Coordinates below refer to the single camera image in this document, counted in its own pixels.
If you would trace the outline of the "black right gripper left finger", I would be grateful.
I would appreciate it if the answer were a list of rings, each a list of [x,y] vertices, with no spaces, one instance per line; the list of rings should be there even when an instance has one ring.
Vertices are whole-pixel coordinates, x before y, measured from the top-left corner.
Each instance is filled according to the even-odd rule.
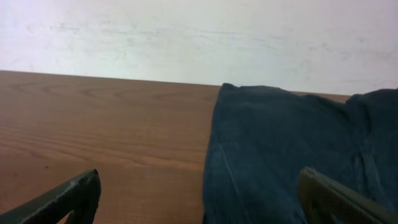
[[[1,223],[93,223],[101,196],[101,182],[96,169],[56,186],[6,213]]]

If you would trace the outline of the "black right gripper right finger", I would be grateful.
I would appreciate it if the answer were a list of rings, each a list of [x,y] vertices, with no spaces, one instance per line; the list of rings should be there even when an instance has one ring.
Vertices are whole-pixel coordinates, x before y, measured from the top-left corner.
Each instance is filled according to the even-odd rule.
[[[397,214],[339,182],[305,167],[297,186],[300,204],[309,223],[397,223]]]

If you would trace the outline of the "teal blue shorts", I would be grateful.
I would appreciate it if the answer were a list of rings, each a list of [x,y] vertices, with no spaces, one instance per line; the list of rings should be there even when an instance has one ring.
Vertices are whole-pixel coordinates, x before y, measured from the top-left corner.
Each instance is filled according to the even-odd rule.
[[[300,171],[313,168],[397,210],[397,91],[344,103],[225,83],[203,179],[205,223],[305,223]]]

